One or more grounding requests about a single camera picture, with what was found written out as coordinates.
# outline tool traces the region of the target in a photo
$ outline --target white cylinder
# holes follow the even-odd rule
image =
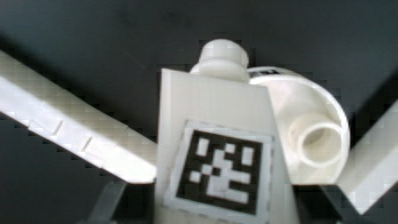
[[[239,82],[249,82],[249,57],[240,45],[230,40],[214,40],[203,47],[200,63],[191,73]]]
[[[342,158],[342,127],[320,114],[304,114],[290,126],[290,144],[297,149],[303,162],[313,167],[326,167]]]

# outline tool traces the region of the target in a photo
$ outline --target round hole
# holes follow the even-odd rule
[[[340,158],[342,138],[335,128],[315,129],[303,141],[303,155],[308,162],[319,166],[329,165]]]

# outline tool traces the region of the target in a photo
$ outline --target dark background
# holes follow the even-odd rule
[[[157,140],[160,68],[216,38],[333,92],[361,138],[398,97],[397,1],[0,0],[0,49]],[[75,223],[114,177],[0,120],[0,223]],[[397,223],[398,201],[367,214]]]

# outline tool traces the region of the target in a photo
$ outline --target white plastic part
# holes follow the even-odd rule
[[[240,45],[230,40],[214,40],[203,47],[200,63],[191,73],[249,82],[249,57]]]
[[[335,184],[347,163],[351,132],[340,103],[294,71],[249,69],[251,84],[269,87],[292,183]]]
[[[338,180],[358,212],[365,214],[398,181],[398,101],[356,147]]]
[[[267,219],[267,222],[262,223],[299,223],[295,196],[288,178],[269,91],[267,88],[242,83],[242,81],[249,79],[249,74],[244,69],[239,70],[242,71],[240,74],[237,71],[235,73],[230,73],[233,66],[240,68],[246,68],[247,66],[247,55],[242,48],[237,46],[239,45],[228,40],[217,40],[208,43],[203,50],[200,65],[192,69],[192,73],[198,75],[168,69],[162,70],[159,178],[155,193],[155,223],[159,224],[260,222],[256,219],[251,219],[251,217],[246,219],[247,217],[244,218],[240,212],[217,212],[219,210],[214,210],[212,212],[210,206],[201,203],[185,203],[180,204],[180,206],[175,204],[175,208],[169,207],[175,202],[173,197],[168,196],[171,193],[168,192],[168,189],[176,188],[175,184],[178,182],[173,181],[173,179],[178,180],[178,178],[182,178],[182,174],[173,172],[173,170],[176,170],[176,167],[182,166],[184,163],[184,156],[180,153],[182,149],[187,150],[184,145],[189,141],[184,139],[187,139],[187,133],[191,133],[192,130],[207,130],[208,133],[223,134],[230,137],[237,135],[242,136],[242,134],[237,133],[251,133],[242,136],[244,139],[256,139],[256,136],[272,136],[274,154],[271,155],[272,164],[269,164],[272,165],[272,169],[267,177],[271,179],[271,186],[267,186],[267,184],[260,184],[260,192],[263,196],[269,195],[269,199],[265,205],[262,199],[258,198],[256,203],[260,205],[260,210],[256,215],[260,218]],[[210,63],[212,69],[207,70],[208,68],[203,69],[203,62],[208,60],[232,61],[232,63]],[[198,144],[198,155],[205,155],[207,150],[203,147],[207,147],[207,140],[200,141]],[[233,147],[226,146],[226,151],[219,153],[230,153],[233,151]],[[251,152],[242,154],[247,154],[246,156],[242,155],[242,160],[246,160],[242,163],[251,163],[251,159],[247,160],[251,157]],[[203,167],[201,173],[208,174],[210,170],[212,167]],[[201,181],[200,172],[192,172],[189,178],[191,181],[198,183],[198,181]],[[224,184],[216,186],[217,187],[210,189],[224,189]],[[224,194],[224,196],[221,196],[219,193],[212,193],[210,190],[210,195],[219,195],[219,197],[226,197],[232,200],[237,199],[239,201],[242,200],[244,202],[246,198],[239,197],[239,194],[235,193],[232,193],[230,196]]]
[[[0,112],[128,183],[153,183],[157,144],[2,52]]]

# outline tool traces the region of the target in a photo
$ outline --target circular opening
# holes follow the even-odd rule
[[[303,139],[303,156],[311,165],[327,166],[340,159],[342,137],[331,127],[320,127],[310,131]]]

